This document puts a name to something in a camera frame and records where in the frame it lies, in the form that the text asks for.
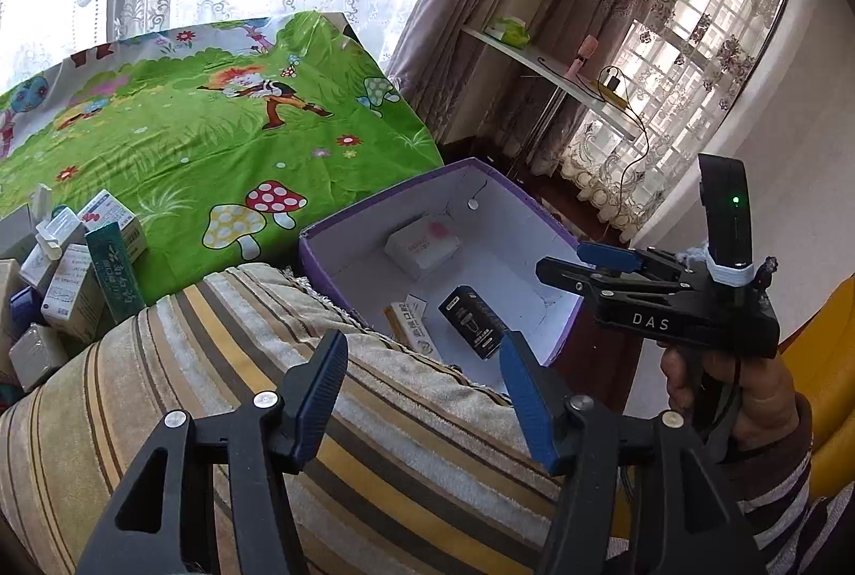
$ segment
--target purple box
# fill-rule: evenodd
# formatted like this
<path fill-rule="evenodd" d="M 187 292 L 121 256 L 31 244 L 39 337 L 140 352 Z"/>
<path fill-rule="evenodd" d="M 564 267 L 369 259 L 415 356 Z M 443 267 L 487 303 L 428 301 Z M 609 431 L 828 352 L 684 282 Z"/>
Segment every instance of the purple box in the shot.
<path fill-rule="evenodd" d="M 383 251 L 396 230 L 426 215 L 444 215 L 460 239 L 454 256 L 414 280 Z M 526 336 L 537 359 L 561 350 L 581 299 L 540 283 L 546 256 L 581 263 L 578 241 L 526 192 L 474 158 L 432 170 L 364 199 L 300 234 L 302 266 L 312 285 L 357 319 L 388 336 L 383 310 L 408 294 L 426 300 L 423 322 L 446 364 L 473 381 L 504 391 L 499 356 L 481 360 L 437 309 L 468 285 L 512 330 Z"/>

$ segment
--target human hand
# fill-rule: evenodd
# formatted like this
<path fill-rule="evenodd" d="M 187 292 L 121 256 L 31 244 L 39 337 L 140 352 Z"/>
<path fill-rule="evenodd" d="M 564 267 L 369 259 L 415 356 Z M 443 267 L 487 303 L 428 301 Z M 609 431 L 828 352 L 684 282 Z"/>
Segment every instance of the human hand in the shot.
<path fill-rule="evenodd" d="M 685 360 L 676 348 L 662 356 L 662 372 L 668 378 L 668 402 L 674 411 L 689 411 L 694 405 L 694 392 L 689 386 Z M 735 359 L 727 353 L 712 352 L 704 356 L 704 370 L 724 382 L 734 380 Z M 740 450 L 764 447 L 781 440 L 798 427 L 796 396 L 792 375 L 781 356 L 745 358 L 740 371 L 742 407 L 731 436 Z"/>

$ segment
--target cartoon bedsheet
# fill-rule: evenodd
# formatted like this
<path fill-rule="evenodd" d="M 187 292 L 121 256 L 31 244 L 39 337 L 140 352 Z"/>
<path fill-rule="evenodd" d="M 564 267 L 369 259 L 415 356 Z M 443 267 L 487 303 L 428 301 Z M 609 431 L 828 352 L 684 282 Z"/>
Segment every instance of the cartoon bedsheet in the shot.
<path fill-rule="evenodd" d="M 149 303 L 277 263 L 299 229 L 442 165 L 372 57 L 315 12 L 80 52 L 2 95 L 0 130 L 0 215 L 39 182 L 74 209 L 108 189 L 144 225 Z"/>

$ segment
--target striped cushion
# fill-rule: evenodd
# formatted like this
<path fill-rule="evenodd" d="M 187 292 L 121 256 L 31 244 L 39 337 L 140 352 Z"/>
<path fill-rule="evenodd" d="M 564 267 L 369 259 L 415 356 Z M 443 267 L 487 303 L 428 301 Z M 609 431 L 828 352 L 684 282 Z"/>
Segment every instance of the striped cushion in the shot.
<path fill-rule="evenodd" d="M 312 572 L 530 572 L 559 485 L 497 394 L 366 331 L 265 265 L 208 276 L 128 320 L 0 417 L 0 508 L 48 575 L 72 573 L 165 411 L 223 413 L 304 362 L 330 327 L 349 362 L 318 457 L 288 495 Z M 236 573 L 215 471 L 222 572 Z"/>

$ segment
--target metal screw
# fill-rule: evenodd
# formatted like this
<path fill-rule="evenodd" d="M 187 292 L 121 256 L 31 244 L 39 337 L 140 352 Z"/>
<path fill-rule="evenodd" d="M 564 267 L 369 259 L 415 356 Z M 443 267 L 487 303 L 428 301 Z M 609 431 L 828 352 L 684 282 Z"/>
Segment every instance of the metal screw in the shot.
<path fill-rule="evenodd" d="M 271 408 L 276 406 L 278 400 L 279 397 L 275 392 L 259 392 L 255 395 L 252 403 L 255 404 L 256 408 Z"/>
<path fill-rule="evenodd" d="M 183 411 L 170 411 L 164 418 L 164 425 L 167 428 L 181 428 L 187 421 L 187 414 Z"/>
<path fill-rule="evenodd" d="M 683 417 L 677 411 L 666 411 L 662 414 L 662 422 L 669 428 L 682 428 Z"/>
<path fill-rule="evenodd" d="M 593 409 L 593 399 L 587 394 L 576 394 L 570 397 L 570 405 L 576 411 L 590 411 Z"/>

